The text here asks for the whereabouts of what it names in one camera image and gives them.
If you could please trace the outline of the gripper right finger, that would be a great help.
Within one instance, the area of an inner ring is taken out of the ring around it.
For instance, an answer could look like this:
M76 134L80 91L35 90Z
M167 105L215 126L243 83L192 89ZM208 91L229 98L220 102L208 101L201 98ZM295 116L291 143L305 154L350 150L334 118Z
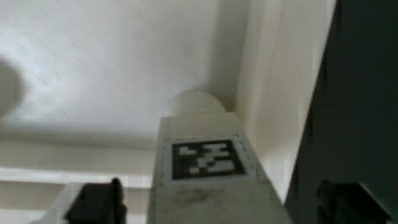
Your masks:
M286 209L293 224L394 224L391 212L362 183L327 180L305 197L291 193Z

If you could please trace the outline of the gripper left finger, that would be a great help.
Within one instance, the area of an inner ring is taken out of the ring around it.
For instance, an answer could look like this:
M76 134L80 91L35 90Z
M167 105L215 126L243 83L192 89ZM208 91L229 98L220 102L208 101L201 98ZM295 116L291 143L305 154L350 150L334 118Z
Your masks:
M71 183L55 198L37 224L126 224L122 184Z

